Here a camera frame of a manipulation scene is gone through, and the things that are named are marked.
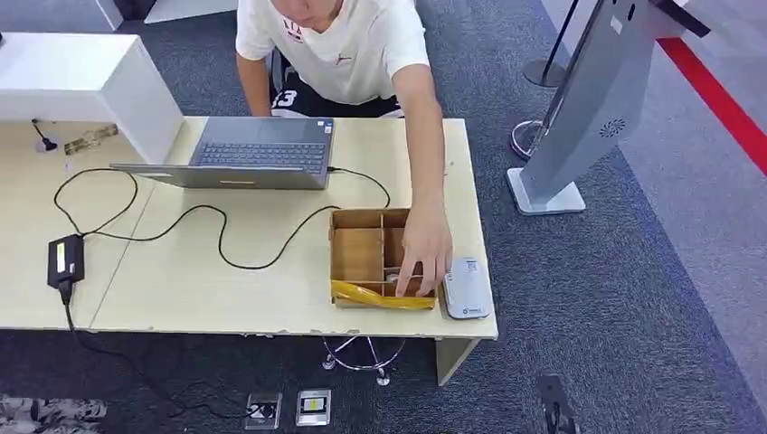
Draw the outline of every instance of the carpet floor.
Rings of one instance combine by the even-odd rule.
[[[543,433],[535,376],[558,373],[584,432],[765,433],[767,422],[622,153],[579,180],[589,209],[525,218],[504,172],[522,162],[507,147],[512,126],[540,117],[551,93],[527,83],[525,61],[544,55],[554,29],[537,0],[421,0],[427,44],[446,117],[465,118],[488,247],[500,337],[435,385],[433,343],[410,341],[388,387],[369,374],[324,372],[316,338],[98,335],[94,339],[172,373],[181,391],[199,379],[231,399],[282,391],[279,432]],[[246,115],[234,69],[234,14],[144,26],[138,33],[186,115]],[[176,366],[178,355],[183,362]],[[60,333],[0,333],[0,391],[104,398],[107,432],[241,432],[203,410],[170,409],[110,359]],[[331,387],[334,421],[292,427],[295,393]],[[200,386],[187,401],[215,401]]]

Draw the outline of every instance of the light wood desk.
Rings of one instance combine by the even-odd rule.
[[[53,195],[64,180],[82,169],[105,167],[116,159],[141,161],[123,136],[108,138],[101,146],[74,156],[64,154],[64,143],[103,125],[42,123],[40,129],[59,148],[40,153],[35,150],[40,138],[31,123],[0,123],[0,328],[67,328],[59,293],[46,284],[46,270],[48,242],[71,235],[74,229],[53,206]],[[60,200],[84,231],[120,211],[133,192],[130,179],[122,174],[89,176],[75,180]],[[154,185],[140,181],[139,187],[133,208],[112,223],[110,231],[131,233],[136,227]],[[103,237],[87,242],[87,279],[78,284],[72,302],[77,324],[93,320],[128,246]]]
[[[188,163],[206,120],[186,119],[169,163]],[[446,120],[445,133],[446,206],[455,257],[476,257],[487,269],[463,121]],[[331,164],[373,176],[391,193],[392,207],[409,206],[403,121],[338,119]],[[119,202],[128,198],[129,191],[122,194],[115,189],[109,195]],[[263,264],[274,258],[295,227],[316,209],[329,204],[380,208],[385,198],[369,180],[347,174],[331,175],[323,192],[194,191],[156,184],[134,236],[156,235],[200,203],[228,213],[223,248],[229,259]],[[399,312],[331,305],[329,217],[327,212],[308,223],[273,267],[244,271],[228,266],[218,255],[222,217],[198,211],[160,240],[131,242],[97,315],[78,326],[100,331],[436,338],[440,384],[447,382],[480,339],[497,338],[494,314],[483,320],[455,321],[441,308]],[[86,250],[92,251],[90,245]],[[91,273],[86,281],[92,280]]]

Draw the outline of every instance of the man's right arm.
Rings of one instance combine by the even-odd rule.
[[[240,82],[252,115],[271,116],[269,73],[266,68],[266,61],[264,59],[251,61],[238,53],[237,71],[240,73]]]
[[[274,42],[264,26],[269,4],[263,0],[240,0],[237,8],[237,71],[253,116],[271,116],[269,71],[264,60]]]

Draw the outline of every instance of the white card reader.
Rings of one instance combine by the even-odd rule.
[[[484,318],[493,310],[493,295],[482,263],[476,258],[453,260],[445,276],[445,305],[453,319]]]

